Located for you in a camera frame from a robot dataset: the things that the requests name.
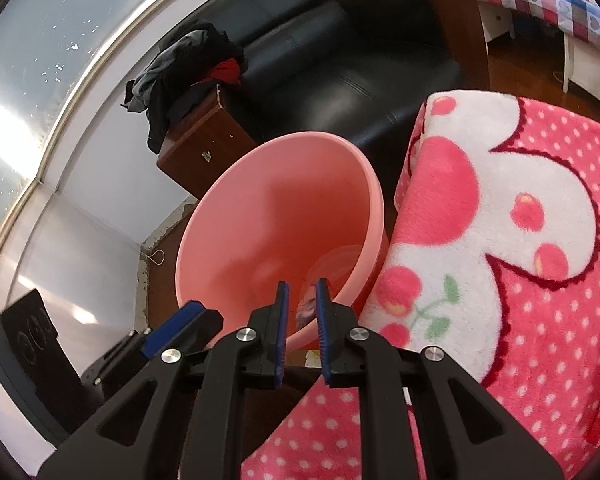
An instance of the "gray cloth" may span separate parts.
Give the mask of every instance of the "gray cloth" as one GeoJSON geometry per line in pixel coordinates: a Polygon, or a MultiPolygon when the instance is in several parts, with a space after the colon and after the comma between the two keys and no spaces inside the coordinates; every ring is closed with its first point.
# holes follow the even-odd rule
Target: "gray cloth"
{"type": "Polygon", "coordinates": [[[143,112],[149,106],[151,90],[158,75],[174,62],[178,53],[189,46],[199,46],[206,40],[206,30],[194,30],[183,36],[169,48],[158,54],[136,78],[126,109],[130,112],[143,112]]]}

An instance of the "wooden side table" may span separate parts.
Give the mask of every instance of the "wooden side table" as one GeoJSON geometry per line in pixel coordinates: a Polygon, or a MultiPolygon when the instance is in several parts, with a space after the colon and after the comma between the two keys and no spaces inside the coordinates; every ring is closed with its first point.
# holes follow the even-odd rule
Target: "wooden side table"
{"type": "Polygon", "coordinates": [[[168,131],[157,165],[201,199],[220,175],[255,147],[256,142],[225,109],[222,89],[216,86],[168,131]]]}

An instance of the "metal screw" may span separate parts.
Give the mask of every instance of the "metal screw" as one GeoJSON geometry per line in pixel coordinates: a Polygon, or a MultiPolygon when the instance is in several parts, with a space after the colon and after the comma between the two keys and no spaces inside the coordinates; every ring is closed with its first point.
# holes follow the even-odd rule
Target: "metal screw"
{"type": "Polygon", "coordinates": [[[361,326],[357,326],[351,329],[349,332],[349,337],[352,338],[353,341],[366,341],[369,339],[369,330],[362,328],[361,326]]]}
{"type": "Polygon", "coordinates": [[[180,358],[182,357],[182,354],[180,353],[180,350],[178,350],[177,348],[167,348],[164,352],[162,352],[162,355],[160,356],[160,358],[165,362],[165,363],[177,363],[180,358]]]}
{"type": "Polygon", "coordinates": [[[445,356],[445,352],[442,348],[438,348],[437,346],[430,346],[424,351],[424,357],[426,357],[429,361],[442,361],[445,356]]]}
{"type": "Polygon", "coordinates": [[[236,338],[240,341],[253,341],[256,339],[258,333],[253,328],[241,328],[238,330],[238,333],[235,335],[236,338]]]}

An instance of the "green leaf print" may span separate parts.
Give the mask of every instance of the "green leaf print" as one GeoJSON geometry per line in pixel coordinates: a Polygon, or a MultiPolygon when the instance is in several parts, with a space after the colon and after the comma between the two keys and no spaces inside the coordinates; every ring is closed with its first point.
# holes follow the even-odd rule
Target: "green leaf print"
{"type": "Polygon", "coordinates": [[[446,331],[449,329],[449,325],[451,324],[451,320],[448,317],[437,317],[434,319],[429,328],[427,328],[427,333],[425,337],[429,341],[434,341],[442,338],[445,335],[446,331]]]}
{"type": "Polygon", "coordinates": [[[449,274],[445,276],[445,299],[452,304],[458,304],[460,302],[458,282],[456,282],[454,277],[449,274]]]}

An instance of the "pink blanket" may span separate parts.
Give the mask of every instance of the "pink blanket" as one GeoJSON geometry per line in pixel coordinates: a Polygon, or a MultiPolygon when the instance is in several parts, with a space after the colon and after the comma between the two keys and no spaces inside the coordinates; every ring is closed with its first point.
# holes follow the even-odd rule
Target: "pink blanket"
{"type": "MultiPolygon", "coordinates": [[[[435,94],[395,204],[360,324],[395,346],[442,346],[572,477],[600,437],[600,124],[512,96],[435,94]]],[[[320,380],[242,477],[360,478],[359,424],[357,392],[320,380]]]]}

